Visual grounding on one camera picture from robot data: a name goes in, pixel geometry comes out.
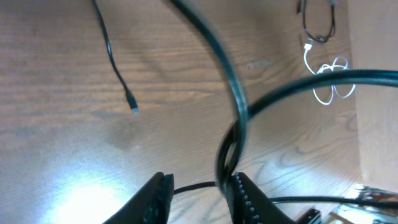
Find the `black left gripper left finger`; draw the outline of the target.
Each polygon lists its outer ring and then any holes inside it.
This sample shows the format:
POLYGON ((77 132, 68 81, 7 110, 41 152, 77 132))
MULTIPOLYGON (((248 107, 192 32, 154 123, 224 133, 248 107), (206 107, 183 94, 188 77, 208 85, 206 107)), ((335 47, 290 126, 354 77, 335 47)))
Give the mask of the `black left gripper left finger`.
POLYGON ((105 224, 166 224, 174 196, 174 175, 155 173, 105 224))

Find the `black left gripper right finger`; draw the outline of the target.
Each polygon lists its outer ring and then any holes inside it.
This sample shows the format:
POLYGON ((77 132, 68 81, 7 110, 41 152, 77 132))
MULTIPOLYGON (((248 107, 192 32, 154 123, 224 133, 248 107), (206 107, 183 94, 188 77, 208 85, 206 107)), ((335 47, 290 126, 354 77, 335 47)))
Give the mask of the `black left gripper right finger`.
POLYGON ((228 177, 225 197, 233 224, 295 223, 242 172, 228 177))

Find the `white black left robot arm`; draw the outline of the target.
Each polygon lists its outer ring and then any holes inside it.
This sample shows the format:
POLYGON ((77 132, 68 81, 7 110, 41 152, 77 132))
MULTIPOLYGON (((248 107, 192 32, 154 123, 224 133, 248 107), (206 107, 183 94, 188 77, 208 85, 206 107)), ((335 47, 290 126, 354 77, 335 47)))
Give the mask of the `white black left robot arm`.
POLYGON ((278 207, 277 203, 330 202, 348 203, 375 208, 397 209, 395 202, 373 202, 341 197, 277 197, 268 198, 244 173, 235 172, 251 118, 270 105, 291 95, 329 85, 377 85, 397 86, 397 72, 391 70, 340 70, 312 77, 305 77, 281 86, 262 96, 252 105, 247 105, 243 89, 236 72, 224 50, 206 24, 183 1, 172 1, 190 23, 202 34, 220 61, 236 105, 237 120, 220 146, 216 159, 216 181, 174 188, 172 174, 155 173, 145 185, 107 223, 167 223, 174 195, 201 189, 218 187, 224 195, 233 223, 294 223, 278 207))

